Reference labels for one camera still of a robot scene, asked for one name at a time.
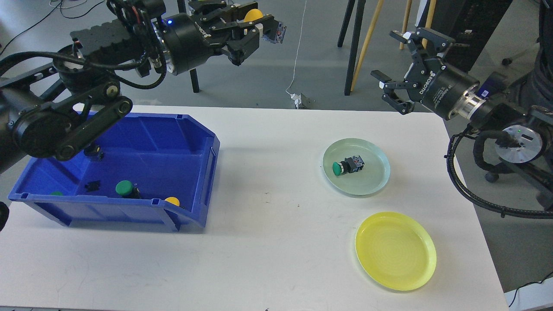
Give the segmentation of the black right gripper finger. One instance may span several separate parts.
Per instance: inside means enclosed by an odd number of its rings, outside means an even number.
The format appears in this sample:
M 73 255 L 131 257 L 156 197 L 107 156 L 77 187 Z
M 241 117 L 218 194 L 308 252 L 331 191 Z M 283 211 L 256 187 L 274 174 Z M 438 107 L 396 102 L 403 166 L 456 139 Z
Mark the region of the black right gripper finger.
M 423 39 L 426 39 L 430 42 L 430 54 L 446 53 L 456 43 L 454 38 L 427 27 L 419 27 L 414 32 L 405 33 L 391 30 L 390 36 L 401 44 L 407 45 L 411 42 L 415 46 L 422 45 Z
M 371 76 L 379 81 L 379 87 L 383 91 L 382 99 L 393 109 L 402 115 L 413 112 L 414 105 L 410 101 L 401 100 L 396 90 L 415 90 L 416 83 L 393 81 L 393 79 L 379 70 L 372 70 Z

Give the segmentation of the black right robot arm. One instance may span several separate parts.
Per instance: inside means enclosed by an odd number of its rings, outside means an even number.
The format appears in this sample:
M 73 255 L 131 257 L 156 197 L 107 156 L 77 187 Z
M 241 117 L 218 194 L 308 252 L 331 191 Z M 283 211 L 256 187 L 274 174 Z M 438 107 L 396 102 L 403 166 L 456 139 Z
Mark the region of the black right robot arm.
M 534 165 L 552 149 L 551 110 L 533 105 L 523 111 L 479 96 L 479 81 L 444 60 L 454 45 L 451 37 L 425 27 L 405 33 L 392 30 L 389 35 L 407 46 L 412 63 L 401 81 L 379 70 L 371 72 L 383 91 L 381 98 L 402 115 L 420 104 L 444 120 L 455 116 L 468 120 L 462 132 L 451 136 L 445 155 L 448 175 L 459 193 L 501 217 L 552 219 L 552 172 Z M 456 150 L 464 138 L 473 141 L 474 163 L 486 172 L 488 180 L 496 180 L 498 175 L 519 175 L 538 189 L 543 210 L 498 205 L 472 193 L 454 167 Z

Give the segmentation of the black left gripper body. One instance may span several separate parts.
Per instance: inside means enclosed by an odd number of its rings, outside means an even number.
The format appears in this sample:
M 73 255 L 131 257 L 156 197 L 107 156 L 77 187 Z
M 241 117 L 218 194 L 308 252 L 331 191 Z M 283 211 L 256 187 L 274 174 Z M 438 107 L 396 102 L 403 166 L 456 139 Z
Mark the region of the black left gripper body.
M 216 32 L 210 25 L 185 13 L 163 19 L 162 45 L 168 71 L 178 75 L 204 64 L 231 39 L 229 32 Z

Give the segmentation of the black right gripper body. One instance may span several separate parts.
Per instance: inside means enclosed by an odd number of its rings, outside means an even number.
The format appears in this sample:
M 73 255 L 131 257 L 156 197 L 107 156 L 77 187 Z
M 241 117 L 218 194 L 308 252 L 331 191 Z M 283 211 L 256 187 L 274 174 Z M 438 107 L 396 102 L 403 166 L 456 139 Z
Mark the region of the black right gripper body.
M 481 119 L 481 98 L 475 93 L 479 81 L 446 63 L 446 53 L 430 54 L 430 42 L 422 45 L 409 42 L 412 64 L 403 81 L 416 83 L 415 90 L 406 90 L 408 100 L 422 104 L 445 120 L 460 115 L 470 121 Z

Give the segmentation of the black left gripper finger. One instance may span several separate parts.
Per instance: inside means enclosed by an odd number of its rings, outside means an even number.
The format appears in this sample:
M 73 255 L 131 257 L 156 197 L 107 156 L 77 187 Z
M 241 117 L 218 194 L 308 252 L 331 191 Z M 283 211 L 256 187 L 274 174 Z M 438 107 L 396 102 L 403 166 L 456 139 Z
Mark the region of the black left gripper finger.
M 254 23 L 260 20 L 260 15 L 255 13 L 252 20 L 246 18 L 251 10 L 257 9 L 257 2 L 245 4 L 228 4 L 225 0 L 190 0 L 188 2 L 192 13 L 188 16 L 188 23 L 199 25 L 217 23 L 221 20 L 225 23 Z
M 241 65 L 259 48 L 260 31 L 250 23 L 212 24 L 213 56 L 225 55 L 233 65 Z

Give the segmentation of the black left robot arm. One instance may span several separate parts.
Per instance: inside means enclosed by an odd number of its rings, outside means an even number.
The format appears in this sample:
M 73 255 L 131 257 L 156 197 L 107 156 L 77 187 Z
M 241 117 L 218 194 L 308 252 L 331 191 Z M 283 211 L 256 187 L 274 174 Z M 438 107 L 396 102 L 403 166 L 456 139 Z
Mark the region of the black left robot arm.
M 19 76 L 1 76 L 1 171 L 25 156 L 69 161 L 98 158 L 97 139 L 130 113 L 121 86 L 158 87 L 168 73 L 196 69 L 226 55 L 241 65 L 261 39 L 281 44 L 285 25 L 257 2 L 191 0 L 192 13 L 163 17 L 163 0 L 107 0 L 116 19 L 72 32 L 58 52 L 26 51 L 1 61 L 1 74 L 33 58 L 49 63 Z

